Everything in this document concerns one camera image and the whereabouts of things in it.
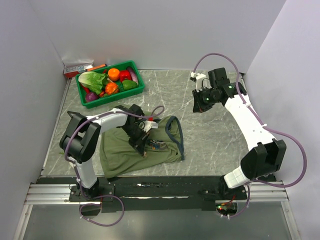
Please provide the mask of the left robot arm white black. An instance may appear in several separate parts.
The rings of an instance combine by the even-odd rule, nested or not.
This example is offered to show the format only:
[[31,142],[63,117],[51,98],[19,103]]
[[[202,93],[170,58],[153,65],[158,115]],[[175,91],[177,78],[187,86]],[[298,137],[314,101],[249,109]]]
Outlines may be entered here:
[[158,127],[136,104],[130,108],[119,105],[93,116],[75,111],[68,111],[67,114],[70,121],[59,146],[64,151],[65,160],[73,166],[77,187],[87,201],[93,201],[99,195],[99,180],[92,162],[99,136],[113,128],[121,128],[129,137],[128,144],[144,157],[150,131]]

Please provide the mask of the olive green tank top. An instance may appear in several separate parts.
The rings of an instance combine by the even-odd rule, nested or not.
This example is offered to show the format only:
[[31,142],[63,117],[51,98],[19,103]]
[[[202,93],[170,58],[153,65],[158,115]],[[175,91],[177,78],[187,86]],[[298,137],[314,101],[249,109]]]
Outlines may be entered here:
[[150,130],[142,155],[129,144],[130,137],[121,128],[128,119],[127,114],[114,110],[101,119],[99,158],[106,178],[184,160],[183,131],[176,116],[154,119],[157,128]]

